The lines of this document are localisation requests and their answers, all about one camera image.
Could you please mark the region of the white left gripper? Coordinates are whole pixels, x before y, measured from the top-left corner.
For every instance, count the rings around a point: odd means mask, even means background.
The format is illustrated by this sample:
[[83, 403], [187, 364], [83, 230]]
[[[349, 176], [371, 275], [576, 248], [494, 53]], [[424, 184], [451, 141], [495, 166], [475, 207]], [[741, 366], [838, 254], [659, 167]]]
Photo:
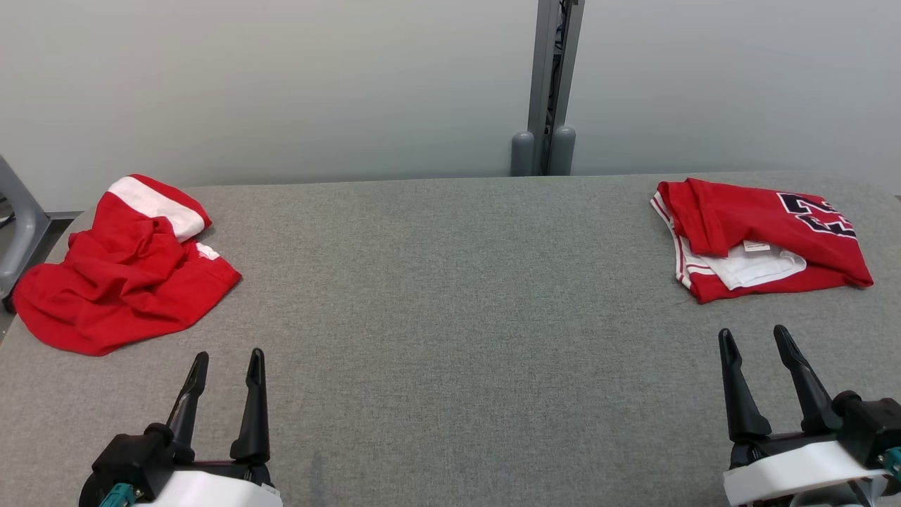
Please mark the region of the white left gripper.
[[[190, 446], [199, 399], [206, 387], [209, 353], [197, 353], [178, 392], [166, 425], [173, 442]], [[262, 349], [251, 352], [246, 373], [248, 394], [239, 436], [232, 442], [232, 460], [142, 466], [133, 477], [137, 506], [283, 506], [271, 481], [270, 426], [266, 359]]]

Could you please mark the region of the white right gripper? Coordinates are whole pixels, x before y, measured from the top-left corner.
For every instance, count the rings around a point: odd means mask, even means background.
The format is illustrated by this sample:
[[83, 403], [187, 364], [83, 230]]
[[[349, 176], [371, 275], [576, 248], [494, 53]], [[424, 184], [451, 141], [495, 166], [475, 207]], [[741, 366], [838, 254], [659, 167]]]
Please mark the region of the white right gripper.
[[831, 396], [785, 325], [773, 330], [791, 374], [803, 433], [770, 436], [741, 372], [741, 353], [727, 328], [718, 334], [725, 412], [733, 443], [723, 474], [731, 506], [874, 506], [892, 494], [892, 434], [840, 433]]

